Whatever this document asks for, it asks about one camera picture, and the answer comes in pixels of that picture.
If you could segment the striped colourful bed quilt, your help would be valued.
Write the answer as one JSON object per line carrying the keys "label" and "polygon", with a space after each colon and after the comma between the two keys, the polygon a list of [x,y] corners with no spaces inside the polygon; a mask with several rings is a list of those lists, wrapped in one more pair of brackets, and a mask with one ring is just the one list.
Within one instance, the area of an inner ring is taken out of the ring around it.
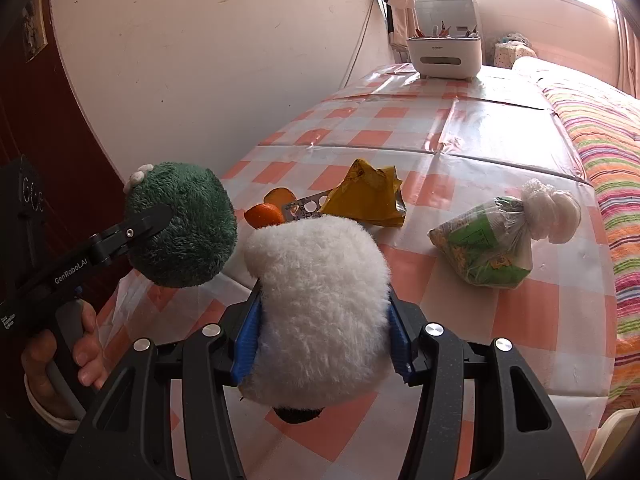
{"label": "striped colourful bed quilt", "polygon": [[639,100],[538,58],[513,65],[559,116],[597,195],[613,263],[615,362],[605,416],[639,406]]}

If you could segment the small patterned stool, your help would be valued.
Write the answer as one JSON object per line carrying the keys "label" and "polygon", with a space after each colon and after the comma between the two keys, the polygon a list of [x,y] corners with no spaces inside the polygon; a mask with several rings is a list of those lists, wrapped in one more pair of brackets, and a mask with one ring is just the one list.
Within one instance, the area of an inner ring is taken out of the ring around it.
{"label": "small patterned stool", "polygon": [[519,32],[509,32],[495,43],[494,65],[496,67],[510,70],[519,58],[536,57],[537,53],[532,43]]}

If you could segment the silver pill blister pack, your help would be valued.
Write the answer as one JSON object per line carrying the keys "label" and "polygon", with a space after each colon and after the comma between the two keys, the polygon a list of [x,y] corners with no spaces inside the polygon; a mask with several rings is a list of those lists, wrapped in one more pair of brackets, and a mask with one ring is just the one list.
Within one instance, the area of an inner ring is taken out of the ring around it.
{"label": "silver pill blister pack", "polygon": [[323,191],[306,197],[293,200],[281,207],[282,214],[286,222],[303,220],[308,218],[318,218],[321,216],[320,209],[326,202],[330,192]]}

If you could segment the yellow foil snack wrapper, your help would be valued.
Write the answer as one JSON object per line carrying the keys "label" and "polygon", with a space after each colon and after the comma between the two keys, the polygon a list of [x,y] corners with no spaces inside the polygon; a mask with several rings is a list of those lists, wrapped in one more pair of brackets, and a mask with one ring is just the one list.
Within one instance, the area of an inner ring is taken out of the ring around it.
{"label": "yellow foil snack wrapper", "polygon": [[400,228],[407,213],[401,185],[394,166],[374,168],[358,158],[343,181],[329,192],[319,212],[370,226]]}

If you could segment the orange tangerine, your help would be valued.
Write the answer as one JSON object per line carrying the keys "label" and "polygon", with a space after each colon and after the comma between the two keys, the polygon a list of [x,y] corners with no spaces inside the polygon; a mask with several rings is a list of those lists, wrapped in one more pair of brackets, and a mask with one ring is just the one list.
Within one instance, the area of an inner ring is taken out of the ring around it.
{"label": "orange tangerine", "polygon": [[245,221],[254,229],[267,226],[280,226],[285,222],[284,215],[277,205],[262,203],[244,212]]}

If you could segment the white fluffy plush toy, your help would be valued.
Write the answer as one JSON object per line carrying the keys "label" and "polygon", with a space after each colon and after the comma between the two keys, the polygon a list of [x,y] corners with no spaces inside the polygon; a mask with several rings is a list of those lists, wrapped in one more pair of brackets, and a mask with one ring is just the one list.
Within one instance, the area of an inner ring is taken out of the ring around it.
{"label": "white fluffy plush toy", "polygon": [[320,410],[373,390],[390,367],[390,268],[357,222],[323,216],[255,231],[244,244],[262,325],[242,396]]}

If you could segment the clear bag with green trash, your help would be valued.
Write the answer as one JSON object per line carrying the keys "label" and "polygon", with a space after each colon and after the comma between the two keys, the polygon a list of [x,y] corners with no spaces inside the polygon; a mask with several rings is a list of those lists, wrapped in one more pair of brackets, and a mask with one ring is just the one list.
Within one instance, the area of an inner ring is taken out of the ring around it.
{"label": "clear bag with green trash", "polygon": [[428,232],[463,281],[514,289],[533,270],[535,240],[559,245],[575,235],[582,211],[572,194],[537,179],[520,192],[497,196]]}

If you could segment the orange peel piece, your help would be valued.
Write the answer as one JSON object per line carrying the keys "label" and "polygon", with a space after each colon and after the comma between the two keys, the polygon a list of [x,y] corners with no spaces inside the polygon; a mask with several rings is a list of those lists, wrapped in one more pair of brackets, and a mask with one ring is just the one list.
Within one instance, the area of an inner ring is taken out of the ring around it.
{"label": "orange peel piece", "polygon": [[264,204],[270,204],[281,208],[297,200],[296,195],[288,188],[273,188],[262,199]]}

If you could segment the white air conditioner unit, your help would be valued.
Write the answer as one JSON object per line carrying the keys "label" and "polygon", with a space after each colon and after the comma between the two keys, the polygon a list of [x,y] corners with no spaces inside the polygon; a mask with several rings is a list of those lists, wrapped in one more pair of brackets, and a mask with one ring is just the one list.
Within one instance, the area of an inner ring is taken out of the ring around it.
{"label": "white air conditioner unit", "polygon": [[437,36],[443,29],[453,37],[482,34],[477,0],[414,0],[418,29],[426,36]]}

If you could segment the green plush toy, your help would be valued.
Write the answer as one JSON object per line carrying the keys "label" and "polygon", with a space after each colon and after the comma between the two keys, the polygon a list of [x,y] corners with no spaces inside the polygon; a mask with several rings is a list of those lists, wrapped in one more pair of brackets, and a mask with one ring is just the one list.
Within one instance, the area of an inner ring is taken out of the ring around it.
{"label": "green plush toy", "polygon": [[238,222],[212,170],[186,162],[145,164],[129,177],[125,195],[128,217],[157,205],[171,210],[167,226],[129,249],[131,265],[154,284],[204,284],[232,256]]}

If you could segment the dark red wooden door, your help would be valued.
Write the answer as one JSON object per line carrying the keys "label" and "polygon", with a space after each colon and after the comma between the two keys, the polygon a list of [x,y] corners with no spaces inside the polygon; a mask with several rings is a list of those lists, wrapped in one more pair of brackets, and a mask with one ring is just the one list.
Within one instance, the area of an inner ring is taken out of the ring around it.
{"label": "dark red wooden door", "polygon": [[122,221],[122,179],[70,88],[50,0],[1,0],[1,297],[24,295],[25,233],[11,179],[28,162],[43,206],[40,254],[58,260]]}

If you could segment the pink curtain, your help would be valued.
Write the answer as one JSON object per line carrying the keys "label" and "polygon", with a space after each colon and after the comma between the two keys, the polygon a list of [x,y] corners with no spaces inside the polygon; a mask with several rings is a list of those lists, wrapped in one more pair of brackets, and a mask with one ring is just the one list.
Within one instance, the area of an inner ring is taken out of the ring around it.
{"label": "pink curtain", "polygon": [[396,62],[409,61],[408,39],[418,28],[416,0],[382,0],[387,37]]}

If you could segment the white desk organizer box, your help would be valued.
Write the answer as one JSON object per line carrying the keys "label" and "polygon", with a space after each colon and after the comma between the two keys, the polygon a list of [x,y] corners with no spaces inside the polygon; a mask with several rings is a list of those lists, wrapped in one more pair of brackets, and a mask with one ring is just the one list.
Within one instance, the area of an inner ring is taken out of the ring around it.
{"label": "white desk organizer box", "polygon": [[472,80],[483,65],[482,38],[476,29],[464,36],[450,36],[449,29],[434,29],[435,36],[425,36],[416,29],[407,40],[409,58],[422,79],[440,78]]}

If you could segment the orange checkered plastic tablecloth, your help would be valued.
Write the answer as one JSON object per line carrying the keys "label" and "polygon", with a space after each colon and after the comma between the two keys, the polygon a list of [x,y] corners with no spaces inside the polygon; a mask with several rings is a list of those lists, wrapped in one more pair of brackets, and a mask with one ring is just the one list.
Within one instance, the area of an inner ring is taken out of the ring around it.
{"label": "orange checkered plastic tablecloth", "polygon": [[[357,158],[395,166],[407,215],[375,232],[398,296],[461,339],[512,341],[538,379],[580,458],[608,403],[615,354],[613,266],[593,187],[560,121],[532,84],[485,67],[472,82],[420,80],[408,65],[379,68],[307,110],[233,166],[221,181],[239,224],[236,254],[200,287],[156,287],[131,271],[99,314],[100,338],[115,365],[139,337],[157,344],[191,335],[243,301],[254,280],[242,258],[254,230],[244,210],[273,188],[298,197],[333,188]],[[582,208],[572,240],[533,244],[533,270],[516,289],[466,284],[431,244],[428,231],[529,179],[567,190]],[[313,422],[288,425],[238,390],[226,396],[249,479],[397,479],[418,388],[390,371],[372,392]]]}

